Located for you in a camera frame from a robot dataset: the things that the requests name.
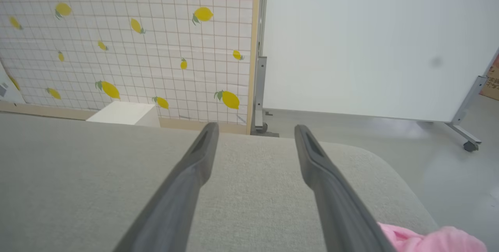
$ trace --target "pink towel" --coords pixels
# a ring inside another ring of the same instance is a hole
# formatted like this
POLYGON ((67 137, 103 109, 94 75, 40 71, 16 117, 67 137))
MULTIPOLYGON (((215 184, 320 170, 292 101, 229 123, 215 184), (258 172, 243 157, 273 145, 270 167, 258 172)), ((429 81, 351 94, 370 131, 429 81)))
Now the pink towel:
POLYGON ((422 236, 403 227, 378 224, 398 252, 487 252, 483 242, 455 227, 422 236))

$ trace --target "grid pattern wallpaper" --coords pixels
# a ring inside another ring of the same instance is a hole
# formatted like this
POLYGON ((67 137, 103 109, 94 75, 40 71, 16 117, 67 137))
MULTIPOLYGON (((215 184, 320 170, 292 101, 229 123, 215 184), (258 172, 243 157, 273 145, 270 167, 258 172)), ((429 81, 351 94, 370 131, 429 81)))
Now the grid pattern wallpaper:
POLYGON ((0 60, 30 104, 100 110, 131 101, 156 104, 160 117, 246 124, 252 4, 0 0, 0 60), (213 16, 193 19, 202 7, 213 16))

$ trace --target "wooden trim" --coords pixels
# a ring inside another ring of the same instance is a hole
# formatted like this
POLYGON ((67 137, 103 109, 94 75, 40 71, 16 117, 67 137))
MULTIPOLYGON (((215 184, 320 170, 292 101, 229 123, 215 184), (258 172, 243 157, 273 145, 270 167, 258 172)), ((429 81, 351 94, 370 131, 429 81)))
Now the wooden trim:
MULTIPOLYGON (((52 108, 49 106, 36 106, 30 104, 14 104, 0 101, 0 112, 18 113, 25 115, 40 115, 43 117, 60 117, 63 119, 82 120, 89 119, 96 112, 89 110, 72 110, 71 108, 52 108)), ((195 122, 177 119, 165 119, 159 117, 159 123, 164 128, 201 130, 206 122, 195 122)), ((219 122, 220 132, 245 134, 246 126, 240 124, 228 124, 219 122)))
POLYGON ((251 55, 249 59, 248 86, 248 116, 246 117, 246 134, 251 133, 253 120, 253 98, 255 97, 255 66, 257 65, 258 16, 260 15, 260 0, 253 0, 253 21, 251 22, 251 55))

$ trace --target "black caster wheel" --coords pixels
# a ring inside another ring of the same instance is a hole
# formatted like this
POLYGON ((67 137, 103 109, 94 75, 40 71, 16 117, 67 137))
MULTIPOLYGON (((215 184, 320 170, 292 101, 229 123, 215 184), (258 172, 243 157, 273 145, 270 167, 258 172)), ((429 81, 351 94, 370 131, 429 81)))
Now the black caster wheel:
POLYGON ((472 151, 476 151, 478 150, 478 146, 473 144, 472 142, 468 141, 468 142, 465 142, 465 150, 466 151, 469 151, 469 152, 472 152, 472 151))
POLYGON ((269 126, 266 123, 264 123, 264 126, 262 126, 262 129, 257 130, 257 132, 258 133, 265 133, 265 132, 267 132, 268 128, 269 128, 269 126))

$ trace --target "glossy floor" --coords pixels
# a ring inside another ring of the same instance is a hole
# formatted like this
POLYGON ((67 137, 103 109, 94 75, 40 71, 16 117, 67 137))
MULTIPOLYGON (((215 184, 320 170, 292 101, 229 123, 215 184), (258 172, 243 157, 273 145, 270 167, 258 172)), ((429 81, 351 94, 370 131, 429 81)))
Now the glossy floor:
POLYGON ((478 151, 442 123, 356 115, 268 110, 271 132, 294 138, 305 124, 317 140, 367 149, 387 161, 440 225, 452 225, 499 251, 499 101, 479 96, 461 126, 480 138, 478 151))

